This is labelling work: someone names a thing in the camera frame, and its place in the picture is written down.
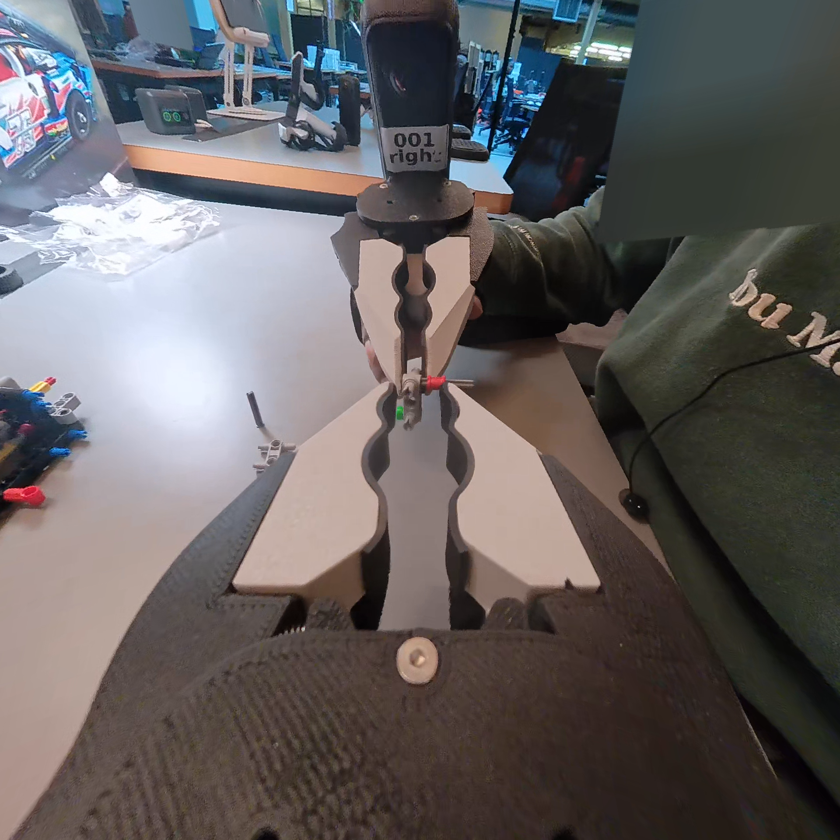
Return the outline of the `idle hand-held gripper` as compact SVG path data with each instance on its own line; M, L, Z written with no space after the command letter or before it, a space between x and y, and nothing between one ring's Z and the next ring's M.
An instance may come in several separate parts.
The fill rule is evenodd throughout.
M344 73L339 77L339 121L346 134L346 144L358 147L361 144L361 84L359 79Z
M316 63L314 81L307 81L304 58L300 51L291 59L290 91L287 107L280 118L279 133L283 144L291 149L317 149L341 152L348 136L340 122L326 123L316 115L324 104L321 65Z

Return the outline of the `small grey lego axle assembly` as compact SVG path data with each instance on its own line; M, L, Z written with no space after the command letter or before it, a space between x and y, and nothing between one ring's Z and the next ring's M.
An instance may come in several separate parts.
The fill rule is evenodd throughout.
M445 385L462 388L475 386L474 380L449 379L444 375L430 376L415 368L404 374L398 388L398 400L395 419L401 422L405 430L413 429L422 420L423 400L426 396L438 392Z

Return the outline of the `grey lego connector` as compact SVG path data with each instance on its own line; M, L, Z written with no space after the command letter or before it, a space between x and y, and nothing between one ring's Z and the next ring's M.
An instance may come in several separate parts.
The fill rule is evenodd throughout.
M294 453L297 447L294 444L286 444L281 439L275 438L267 444L260 444L257 447L257 459L253 469L257 474L263 473L273 466L279 458L287 453Z

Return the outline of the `person's green sweatshirt torso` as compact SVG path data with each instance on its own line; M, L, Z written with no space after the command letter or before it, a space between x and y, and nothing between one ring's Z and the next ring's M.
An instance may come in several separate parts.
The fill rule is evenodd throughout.
M838 223L601 255L599 418L739 694L838 802Z

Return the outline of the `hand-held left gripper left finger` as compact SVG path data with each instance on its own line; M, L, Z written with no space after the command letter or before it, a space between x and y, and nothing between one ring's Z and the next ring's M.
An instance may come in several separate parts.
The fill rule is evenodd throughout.
M277 466L283 477L233 579L242 595L330 599L378 627L390 573L380 480L396 389L377 385Z

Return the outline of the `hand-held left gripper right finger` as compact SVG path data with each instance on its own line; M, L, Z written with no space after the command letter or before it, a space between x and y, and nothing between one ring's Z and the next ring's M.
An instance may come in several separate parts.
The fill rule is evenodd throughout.
M481 627L505 599L595 593L601 580L554 481L559 463L466 391L445 385L449 624Z

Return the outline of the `grey portable power station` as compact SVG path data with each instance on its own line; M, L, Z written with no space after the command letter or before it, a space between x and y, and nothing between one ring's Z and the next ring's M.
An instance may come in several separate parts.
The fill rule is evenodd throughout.
M160 135L195 135L207 118L203 94L193 87L167 85L135 90L147 129Z

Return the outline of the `person's right forearm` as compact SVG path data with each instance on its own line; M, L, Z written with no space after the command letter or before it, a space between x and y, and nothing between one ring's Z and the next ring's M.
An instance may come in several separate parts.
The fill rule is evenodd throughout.
M600 187L585 205L538 222L489 222L493 245L460 345L546 338L579 323L602 327L632 310L683 238L599 241L604 193Z

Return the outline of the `lego race car box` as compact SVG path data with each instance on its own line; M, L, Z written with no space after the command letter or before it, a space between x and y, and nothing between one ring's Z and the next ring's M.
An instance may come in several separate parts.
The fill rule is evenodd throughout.
M72 2L1 2L1 222L136 183Z

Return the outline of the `black monitor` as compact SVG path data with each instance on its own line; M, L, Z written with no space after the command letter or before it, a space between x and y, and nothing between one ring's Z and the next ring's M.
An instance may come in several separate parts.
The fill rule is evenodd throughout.
M626 77L620 66L559 64L505 174L511 214L555 217L605 183Z

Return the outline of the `black lego chassis assembly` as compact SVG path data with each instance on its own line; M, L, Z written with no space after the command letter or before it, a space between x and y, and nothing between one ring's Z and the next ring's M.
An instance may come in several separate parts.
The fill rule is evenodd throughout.
M43 475L71 456L75 445L88 440L78 416L81 400L74 392L49 396L56 378L30 387L14 378L1 379L1 513L40 508L46 494Z

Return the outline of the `empty clear plastic bag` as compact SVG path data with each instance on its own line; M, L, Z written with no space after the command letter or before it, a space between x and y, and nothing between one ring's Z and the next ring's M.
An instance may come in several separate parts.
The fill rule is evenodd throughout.
M218 212L193 199L157 192L106 174L86 192L56 199L2 237L32 248L42 264L126 277L221 226Z

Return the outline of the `grey tilted board stand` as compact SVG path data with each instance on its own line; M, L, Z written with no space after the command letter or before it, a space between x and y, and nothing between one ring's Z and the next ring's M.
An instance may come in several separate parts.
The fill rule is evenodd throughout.
M255 53L268 49L270 35L260 1L210 1L217 29L223 37L224 49L224 105L218 113L237 119L266 122L271 115L258 110L253 102ZM235 51L244 49L244 70L239 104L235 103Z

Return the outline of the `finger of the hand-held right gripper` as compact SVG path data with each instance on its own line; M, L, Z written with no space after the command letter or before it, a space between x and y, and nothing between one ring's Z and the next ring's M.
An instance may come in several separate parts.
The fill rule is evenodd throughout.
M410 255L410 358L443 375L466 328L475 289L468 237L446 237Z
M410 327L397 274L405 261L402 246L389 241L360 242L358 311L364 345L370 345L388 382L403 387Z

